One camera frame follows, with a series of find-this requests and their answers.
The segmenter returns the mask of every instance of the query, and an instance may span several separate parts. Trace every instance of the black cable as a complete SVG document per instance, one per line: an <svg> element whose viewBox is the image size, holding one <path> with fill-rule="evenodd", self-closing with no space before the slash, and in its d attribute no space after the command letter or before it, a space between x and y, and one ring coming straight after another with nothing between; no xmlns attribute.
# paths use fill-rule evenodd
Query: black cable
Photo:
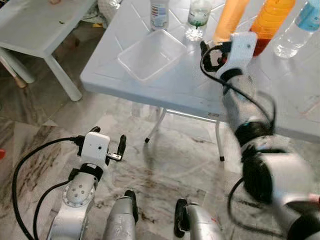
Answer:
<svg viewBox="0 0 320 240"><path fill-rule="evenodd" d="M268 99L271 102L272 105L272 121L270 124L270 129L272 133L275 131L276 128L276 119L277 119L277 104L272 96L269 94L263 92L263 91L258 91L258 95L261 95L262 97Z"/></svg>
<svg viewBox="0 0 320 240"><path fill-rule="evenodd" d="M228 212L228 215L231 219L231 221L237 225L238 227L240 228L243 228L245 230L248 230L248 231L251 231L251 232L256 232L256 233L259 233L259 234L264 234L264 235L269 235L269 236L273 236L273 237L277 237L277 238L284 238L284 236L280 233L277 233L277 232L274 232L274 231L271 231L271 230L268 230L268 229L263 229L263 228L258 228L258 227L255 227L255 226L250 226L250 225L245 225L243 224L242 222L240 222L239 220L237 220L235 218L235 216L232 214L232 206L231 206L231 202L232 202L232 199L233 199L233 195L236 191L236 189L239 187L239 185L244 181L244 178L240 178L236 184L233 186L233 188L231 189L230 193L229 193L229 196L228 196L228 202L227 202L227 212Z"/></svg>
<svg viewBox="0 0 320 240"><path fill-rule="evenodd" d="M16 221L18 222L22 232L24 233L24 235L29 239L29 240L34 240L34 238L32 237L32 235L30 234L30 232L28 231L27 227L24 224L24 221L21 218L20 212L19 212L19 207L18 207L18 197L17 197L17 179L18 179L18 174L19 174L19 170L22 167L22 165L26 162L26 160L28 160L31 156L33 156L35 153L39 152L40 150L52 145L52 144L56 144L59 142L63 142L63 141L72 141L75 142L77 140L76 137L64 137L64 138L59 138L50 142L47 142L39 147L37 147L36 149L34 149L33 151L31 151L30 153L28 153L16 166L14 173L13 173L13 178L12 178L12 204L13 204L13 211L15 214L15 218Z"/></svg>
<svg viewBox="0 0 320 240"><path fill-rule="evenodd" d="M37 220L38 220L38 214L39 214L39 211L40 211L40 207L41 207L41 204L42 202L44 201L45 197L54 189L58 188L58 187L61 187L63 185L66 185L67 183L69 183L70 180L67 180L67 181L64 181L64 182L61 182L61 183L58 183L52 187L50 187L47 191L44 192L44 194L40 197L40 200L38 201L38 204L36 205L36 208L35 208L35 212L34 212L34 216L33 216L33 224L32 224L32 228L33 228L33 236L34 236L34 240L39 240L39 237L38 237L38 232L37 232Z"/></svg>
<svg viewBox="0 0 320 240"><path fill-rule="evenodd" d="M259 103L257 103L252 97L250 97L249 95L247 95L246 93L244 93L243 91L241 91L240 89L238 89L237 87L234 87L232 84L229 84L225 81L223 81L222 79L219 79L215 76L210 75L209 73L207 73L207 71L204 69L203 67L203 61L204 58L210 54L213 50L216 50L215 47L212 47L210 49L208 49L201 57L201 61L200 61L200 69L203 72L204 75L206 75L208 78L220 83L223 86L227 86L228 88L232 89L233 91L235 91L236 93L244 96L246 99L248 99L251 103L253 103L254 105L256 105L256 107L263 113L263 115L265 115L267 121L269 122L270 125L272 125L272 120L269 116L269 114L267 113L267 111L265 110L265 108L263 106L261 106Z"/></svg>

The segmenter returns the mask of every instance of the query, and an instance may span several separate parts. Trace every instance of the white table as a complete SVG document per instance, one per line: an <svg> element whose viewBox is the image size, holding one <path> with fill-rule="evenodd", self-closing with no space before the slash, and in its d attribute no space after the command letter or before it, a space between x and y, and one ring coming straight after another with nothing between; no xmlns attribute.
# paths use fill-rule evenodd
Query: white table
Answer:
<svg viewBox="0 0 320 240"><path fill-rule="evenodd" d="M52 56L95 0L10 0L0 9L0 56L27 82L33 76L5 49L43 58L73 101L82 95Z"/></svg>
<svg viewBox="0 0 320 240"><path fill-rule="evenodd" d="M223 9L224 0L216 0L204 39L211 40ZM247 31L263 0L252 0L238 26ZM85 89L203 118L226 119L222 105L222 87L204 76L199 68L199 42L184 37L190 0L171 0L168 32L187 46L188 53L172 70L159 79L140 83L117 62L117 55L150 33L149 0L124 0L81 73ZM288 27L303 1L281 27ZM278 106L276 132L288 137L320 142L319 33L292 59L277 58L272 44L248 67L261 89L271 94Z"/></svg>

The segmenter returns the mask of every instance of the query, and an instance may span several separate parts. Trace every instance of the clear plastic box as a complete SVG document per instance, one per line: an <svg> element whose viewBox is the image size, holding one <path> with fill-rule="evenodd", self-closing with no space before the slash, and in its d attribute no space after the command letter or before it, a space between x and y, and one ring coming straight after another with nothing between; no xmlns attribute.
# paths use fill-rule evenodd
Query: clear plastic box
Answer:
<svg viewBox="0 0 320 240"><path fill-rule="evenodd" d="M152 32L118 55L118 61L135 79L147 82L175 66L187 47L165 30Z"/></svg>

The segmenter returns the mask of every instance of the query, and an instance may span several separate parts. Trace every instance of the table leg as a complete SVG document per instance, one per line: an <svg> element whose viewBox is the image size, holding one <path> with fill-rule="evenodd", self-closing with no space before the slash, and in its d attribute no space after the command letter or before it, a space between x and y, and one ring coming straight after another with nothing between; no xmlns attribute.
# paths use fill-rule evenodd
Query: table leg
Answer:
<svg viewBox="0 0 320 240"><path fill-rule="evenodd" d="M218 120L218 121L215 123L215 136L216 136L216 143L217 143L217 145L218 145L220 161L221 161L221 162L224 162L224 161L225 161L224 149L223 149L222 144L221 144L219 126L220 126L220 121Z"/></svg>
<svg viewBox="0 0 320 240"><path fill-rule="evenodd" d="M0 56L5 59L10 67L13 68L13 70L23 78L26 83L32 84L35 81L35 77L26 69L26 67L10 52L2 47L0 47Z"/></svg>
<svg viewBox="0 0 320 240"><path fill-rule="evenodd" d="M146 137L146 139L144 140L144 142L147 144L150 141L150 138L153 136L153 134L155 134L155 132L158 130L162 120L165 118L165 115L167 113L167 109L164 108L162 110L162 113L160 115L159 120L156 122L156 124L154 125L153 129L151 130L151 132L149 133L149 135Z"/></svg>
<svg viewBox="0 0 320 240"><path fill-rule="evenodd" d="M13 77L13 79L15 80L15 83L19 88L23 89L27 86L27 83L17 75L15 70L13 70L13 68L7 63L7 61L4 59L3 56L0 56L0 63L2 63L5 69L11 74L11 76Z"/></svg>
<svg viewBox="0 0 320 240"><path fill-rule="evenodd" d="M55 60L55 58L52 55L49 55L45 57L44 60L46 64L48 64L49 68L52 70L53 74L58 79L59 83L62 85L66 94L68 94L69 98L75 102L79 101L82 98L81 92L72 82L72 80L63 70L63 68L59 65L59 63Z"/></svg>

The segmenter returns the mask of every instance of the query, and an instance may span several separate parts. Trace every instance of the orange bottle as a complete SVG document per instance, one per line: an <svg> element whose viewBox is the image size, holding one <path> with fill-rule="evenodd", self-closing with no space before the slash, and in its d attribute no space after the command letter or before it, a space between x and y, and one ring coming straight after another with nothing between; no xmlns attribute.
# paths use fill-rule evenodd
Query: orange bottle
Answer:
<svg viewBox="0 0 320 240"><path fill-rule="evenodd" d="M214 44L229 41L230 34L236 30L248 2L249 0L226 0L218 26L213 35Z"/></svg>
<svg viewBox="0 0 320 240"><path fill-rule="evenodd" d="M257 43L253 56L258 56L276 34L296 0L266 0L250 31L257 34Z"/></svg>

